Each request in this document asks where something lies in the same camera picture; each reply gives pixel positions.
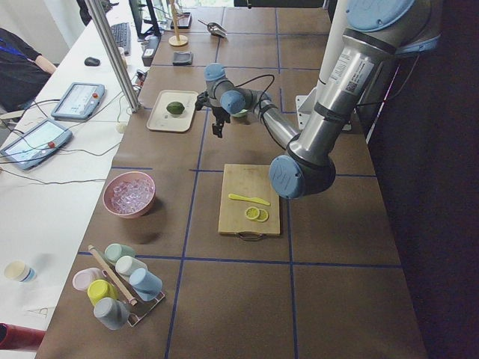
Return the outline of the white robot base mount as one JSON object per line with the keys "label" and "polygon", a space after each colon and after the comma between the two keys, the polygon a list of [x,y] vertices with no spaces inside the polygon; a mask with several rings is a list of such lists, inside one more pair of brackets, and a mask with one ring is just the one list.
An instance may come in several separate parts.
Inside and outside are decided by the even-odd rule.
{"label": "white robot base mount", "polygon": [[332,24],[320,67],[317,85],[312,88],[307,96],[296,97],[296,116],[300,130],[305,128],[310,116],[312,115],[315,103],[320,95],[325,92],[326,83],[329,80],[338,61],[339,55],[344,48],[342,35],[347,26],[347,5],[348,1],[340,0],[335,2],[335,8],[331,20]]}

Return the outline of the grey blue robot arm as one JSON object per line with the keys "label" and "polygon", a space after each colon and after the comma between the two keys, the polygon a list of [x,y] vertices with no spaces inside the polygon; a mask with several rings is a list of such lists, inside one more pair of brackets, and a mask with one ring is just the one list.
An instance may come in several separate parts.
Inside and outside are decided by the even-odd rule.
{"label": "grey blue robot arm", "polygon": [[218,137],[233,114],[246,110],[259,117],[285,150],[269,169],[269,180],[280,197],[294,199],[325,191],[335,180],[329,154],[379,65],[435,49],[442,5],[442,1],[339,1],[333,25],[342,22],[344,30],[329,35],[339,52],[324,55],[334,62],[329,73],[320,74],[302,131],[289,124],[265,92],[234,85],[217,63],[205,68],[207,88],[198,95],[195,108],[212,109],[213,133]]}

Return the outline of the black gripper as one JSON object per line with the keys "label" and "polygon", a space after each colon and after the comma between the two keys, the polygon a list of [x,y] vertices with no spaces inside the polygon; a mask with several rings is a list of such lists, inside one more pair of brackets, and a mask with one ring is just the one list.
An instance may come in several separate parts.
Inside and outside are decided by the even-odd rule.
{"label": "black gripper", "polygon": [[225,123],[231,122],[231,115],[221,106],[212,107],[215,123],[212,124],[212,131],[218,138],[223,138],[223,128]]}

